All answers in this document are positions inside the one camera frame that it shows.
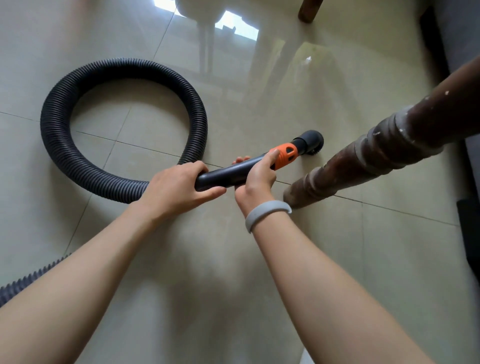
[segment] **silicone bracelet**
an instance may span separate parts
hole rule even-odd
[[[291,214],[292,208],[286,202],[274,200],[264,202],[250,211],[250,214],[248,214],[245,219],[245,227],[247,228],[248,233],[250,234],[252,232],[252,228],[258,220],[277,211],[285,211],[288,214]]]

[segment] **black tube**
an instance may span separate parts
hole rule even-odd
[[[11,284],[7,284],[5,287],[0,287],[0,307],[5,305],[13,297],[18,295],[21,291],[23,291],[30,284],[35,282],[38,278],[43,276],[65,258],[66,256],[57,260],[56,262],[53,262],[52,264],[49,264],[46,267],[43,267],[42,269],[39,269],[37,272],[33,272],[33,274],[29,274],[28,276],[25,276]]]
[[[43,144],[57,167],[79,186],[110,200],[138,200],[148,185],[98,168],[77,149],[70,132],[70,117],[79,98],[93,87],[121,78],[141,78],[175,92],[187,108],[190,133],[179,164],[202,158],[207,141],[207,116],[195,89],[182,76],[161,64],[133,58],[97,61],[63,77],[50,91],[40,117]]]
[[[300,156],[303,154],[313,155],[324,146],[324,138],[318,131],[309,130],[293,139],[292,144],[297,147]],[[206,191],[215,186],[231,187],[244,184],[247,181],[248,172],[263,156],[264,154],[238,164],[201,174],[197,177],[195,189]]]

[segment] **coiled hose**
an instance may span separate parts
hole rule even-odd
[[[152,61],[115,58],[93,62],[70,72],[48,94],[42,108],[40,130],[48,154],[68,178],[101,197],[129,204],[142,196],[148,182],[115,176],[95,166],[80,153],[70,132],[70,117],[80,97],[99,84],[122,78],[157,82],[180,97],[190,118],[190,131],[178,164],[202,159],[208,132],[202,100],[182,76]],[[1,287],[0,307],[63,259]]]

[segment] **brown wooden furniture leg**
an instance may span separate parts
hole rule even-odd
[[[313,22],[323,1],[324,0],[303,0],[303,4],[300,6],[299,19],[304,23]]]
[[[480,133],[480,56],[411,108],[381,121],[284,192],[292,208],[334,195],[438,154],[447,143]]]

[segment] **forearm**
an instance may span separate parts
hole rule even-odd
[[[316,363],[431,363],[397,322],[285,212],[267,216],[253,234]]]
[[[130,205],[92,240],[8,302],[0,310],[2,362],[73,363],[153,226]]]

